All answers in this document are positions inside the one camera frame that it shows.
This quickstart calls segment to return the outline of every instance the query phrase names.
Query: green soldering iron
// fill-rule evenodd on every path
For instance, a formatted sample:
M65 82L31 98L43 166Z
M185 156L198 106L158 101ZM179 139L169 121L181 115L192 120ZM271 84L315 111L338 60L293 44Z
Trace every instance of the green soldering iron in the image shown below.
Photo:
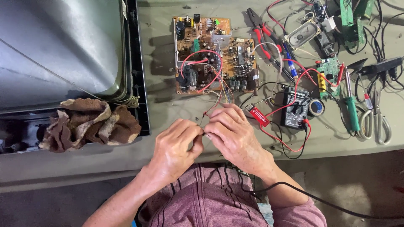
M355 96L352 95L351 78L347 67L345 66L345 81L347 82L348 97L345 99L348 106L349 118L351 119L351 129L354 132L360 131L358 115L355 107Z

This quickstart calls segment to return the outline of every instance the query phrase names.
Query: yellow component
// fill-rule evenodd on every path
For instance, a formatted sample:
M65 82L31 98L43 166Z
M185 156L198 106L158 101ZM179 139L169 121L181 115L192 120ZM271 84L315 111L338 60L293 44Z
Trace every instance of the yellow component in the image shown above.
M324 90L327 90L327 87L326 87L326 81L324 80L324 78L321 75L324 76L324 73L317 74L318 87L320 88L320 92L323 92Z

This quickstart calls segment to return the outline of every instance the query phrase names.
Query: workbench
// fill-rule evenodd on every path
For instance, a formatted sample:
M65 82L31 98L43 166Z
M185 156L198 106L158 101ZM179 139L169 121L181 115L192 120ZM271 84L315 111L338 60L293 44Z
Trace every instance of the workbench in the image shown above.
M388 3L396 6L402 5L401 0L388 0ZM251 28L246 26L248 18L244 11L248 7L252 7L257 13L262 13L263 20L269 21L268 25L272 28L275 23L264 13L268 4L268 1L246 2L241 0L220 2L209 0L203 1L203 3L200 1L171 2L169 0L138 2L152 135L137 138L130 145L99 146L98 144L89 144L80 150L65 153L52 153L43 150L2 155L0 156L0 192L57 187L136 175L150 161L153 155L155 137L162 130L166 129L177 118L197 120L199 123L202 113L212 106L217 99L213 95L187 97L176 94L173 69L175 64L172 17L199 13L206 17L230 18L231 26L235 29L233 30L233 37L249 38L252 33ZM329 1L328 4L329 7L335 7L332 1ZM190 6L191 9L184 9L185 5ZM271 13L283 23L287 14L302 6L303 3L298 0L290 1L275 6ZM382 7L384 23L393 15L400 13L398 9L385 4L382 4ZM286 30L291 32L296 29L301 24L304 14L301 12L289 18ZM377 16L376 9L373 10L372 17L375 16ZM375 19L370 25L368 22L365 25L371 31L375 31L378 23L379 19ZM402 45L404 38L401 38L402 34L400 34L403 31L402 25L393 23L387 27L385 34L386 58L404 55L404 45ZM281 34L280 28L275 27L275 32ZM317 56L313 46L315 46L314 41L306 44L303 50ZM314 57L299 51L295 53L303 65L315 65L316 59ZM266 59L259 59L261 56L258 54L256 53L256 59L260 67L260 78L264 82L275 81L277 70L272 65L268 65ZM376 62L370 45L357 55L349 55L341 47L340 61L350 64L363 58L369 58L365 65ZM300 83L300 88L311 91L315 86L309 80L304 79ZM264 97L263 94L268 95L269 93L269 91L260 91L259 96L253 97L251 102L259 101ZM404 148L404 139L400 133L404 128L404 121L400 117L404 106L403 95L404 92L395 92L390 88L383 91L381 95L381 112L388 118L393 134L391 143L386 146L378 145L375 137L367 141L358 137L350 137L340 119L338 106L335 101L328 99L325 101L324 115L310 121L312 133L301 158L358 155ZM235 95L236 104L240 104L240 101L247 96L246 94ZM271 108L265 103L259 104L258 108L265 114L271 111ZM280 112L273 115L272 119L275 122L279 122ZM208 118L205 117L201 125L204 126L207 122ZM256 121L250 120L250 122L255 128L255 135L262 146L271 152L276 160L286 159L279 150L280 145L262 133ZM277 127L268 126L266 129L272 134L278 132ZM288 132L288 130L284 130L284 132L284 141L289 146L298 149L302 145L304 132ZM203 144L205 151L196 159L196 162L224 160L217 148L207 138L203 139Z

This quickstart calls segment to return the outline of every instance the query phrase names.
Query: brown cloth rag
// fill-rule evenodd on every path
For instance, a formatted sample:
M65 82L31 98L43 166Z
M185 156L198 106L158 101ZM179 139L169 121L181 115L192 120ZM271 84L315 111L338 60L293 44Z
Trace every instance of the brown cloth rag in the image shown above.
M87 141L119 145L131 143L141 126L125 105L111 112L107 102L98 99L69 99L61 102L65 110L50 118L40 148L61 153L81 148Z

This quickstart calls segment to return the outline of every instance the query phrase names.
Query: digital multimeter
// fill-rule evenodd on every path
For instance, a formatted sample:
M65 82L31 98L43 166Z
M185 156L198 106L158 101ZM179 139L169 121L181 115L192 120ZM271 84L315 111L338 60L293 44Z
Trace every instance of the digital multimeter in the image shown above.
M285 89L283 97L283 105L293 102L295 97L295 88L288 87ZM296 101L282 109L282 117L280 125L297 130L304 130L302 121L307 118L307 109L310 101L310 93L305 90L297 90Z

